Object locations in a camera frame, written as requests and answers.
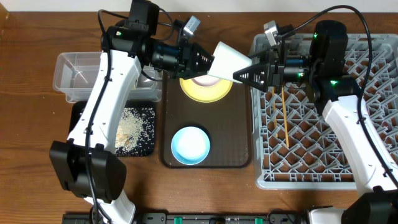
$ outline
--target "clear plastic container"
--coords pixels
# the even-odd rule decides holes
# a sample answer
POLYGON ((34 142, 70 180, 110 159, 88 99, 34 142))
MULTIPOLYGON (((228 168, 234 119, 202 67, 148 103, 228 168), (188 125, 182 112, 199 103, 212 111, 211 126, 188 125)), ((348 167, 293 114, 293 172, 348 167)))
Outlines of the clear plastic container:
MULTIPOLYGON (((53 88, 67 96, 67 102, 88 100, 100 70, 101 52, 62 53, 55 66, 53 88)), ((151 67, 144 71, 152 78, 162 78, 162 72, 151 67)), ((162 82, 154 82, 140 75, 131 88, 129 100, 160 101, 162 82)))

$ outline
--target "light blue bowl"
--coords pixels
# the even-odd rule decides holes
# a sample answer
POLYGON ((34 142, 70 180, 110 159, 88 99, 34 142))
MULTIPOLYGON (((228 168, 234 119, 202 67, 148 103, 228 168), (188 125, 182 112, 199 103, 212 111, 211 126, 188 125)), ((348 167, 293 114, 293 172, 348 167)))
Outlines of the light blue bowl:
POLYGON ((209 151, 209 137, 200 128, 183 128, 172 139, 173 156, 185 165, 198 164, 206 158, 209 151))

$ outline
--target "wooden table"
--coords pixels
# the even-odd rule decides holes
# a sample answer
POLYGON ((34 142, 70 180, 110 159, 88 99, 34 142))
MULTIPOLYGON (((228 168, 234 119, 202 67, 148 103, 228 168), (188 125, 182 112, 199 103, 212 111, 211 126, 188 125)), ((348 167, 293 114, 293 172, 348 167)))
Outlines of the wooden table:
MULTIPOLYGON (((219 41, 247 53, 262 25, 271 20, 297 26, 314 13, 170 13, 201 20, 194 41, 212 52, 219 41)), ((115 18, 103 16, 105 25, 115 18)), ((372 33, 398 33, 398 14, 366 14, 372 33)), ((354 14, 333 13, 349 33, 364 33, 354 14)), ((168 22, 164 15, 160 21, 168 22)), ((315 22, 303 28, 309 33, 315 22)), ((158 37, 168 34, 159 27, 158 37)), ((0 219, 3 223, 60 223, 66 212, 88 212, 91 205, 62 190, 49 159, 53 140, 65 141, 72 104, 53 90, 58 54, 100 50, 95 12, 12 12, 0 41, 0 219)), ((153 155, 122 158, 124 185, 141 210, 170 213, 267 213, 314 205, 348 207, 355 191, 260 190, 254 169, 173 170, 153 155)))

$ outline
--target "plastic bin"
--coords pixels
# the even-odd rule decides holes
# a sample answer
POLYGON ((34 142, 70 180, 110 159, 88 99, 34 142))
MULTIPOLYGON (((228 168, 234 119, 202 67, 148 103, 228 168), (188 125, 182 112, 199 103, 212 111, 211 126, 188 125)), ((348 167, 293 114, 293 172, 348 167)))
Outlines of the plastic bin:
MULTIPOLYGON (((292 36, 286 41, 288 53, 308 55, 312 35, 292 36)), ((398 105, 394 101, 398 99, 394 93, 394 88, 398 89, 398 35, 372 34, 371 37, 372 72, 364 98, 373 125, 392 158, 398 161, 398 105)), ((250 54, 269 49, 267 36, 259 34, 254 38, 250 54)), ((345 69, 361 83, 369 60, 366 35, 348 34, 345 53, 345 69)), ((284 137, 281 94, 272 96, 272 88, 267 93, 251 88, 256 185, 267 190, 355 190, 352 171, 337 137, 317 114, 313 103, 309 103, 305 92, 297 89, 303 86, 288 83, 284 88, 289 148, 284 137)))
MULTIPOLYGON (((62 53, 55 66, 53 88, 66 94, 67 102, 88 100, 100 69, 101 52, 62 53)), ((152 78, 162 78, 162 72, 151 67, 144 71, 152 78)), ((128 100, 160 101, 162 82, 148 80, 143 75, 133 85, 128 100)))

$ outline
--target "gray dish rack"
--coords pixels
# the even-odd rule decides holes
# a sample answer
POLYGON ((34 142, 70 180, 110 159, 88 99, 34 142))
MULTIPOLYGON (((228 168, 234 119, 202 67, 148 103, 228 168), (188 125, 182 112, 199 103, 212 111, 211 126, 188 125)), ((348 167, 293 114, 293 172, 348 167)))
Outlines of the gray dish rack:
MULTIPOLYGON (((365 34, 349 34, 345 69, 361 85, 368 66, 365 34)), ((373 62, 365 100, 376 130, 398 161, 398 35, 373 34, 373 62)), ((286 41, 289 54, 308 55, 312 34, 286 41)), ((267 50, 265 34, 255 36, 251 54, 267 50)), ((296 84, 284 88, 286 147, 281 94, 251 89, 255 182, 260 189, 355 190, 353 175, 338 140, 296 84)))

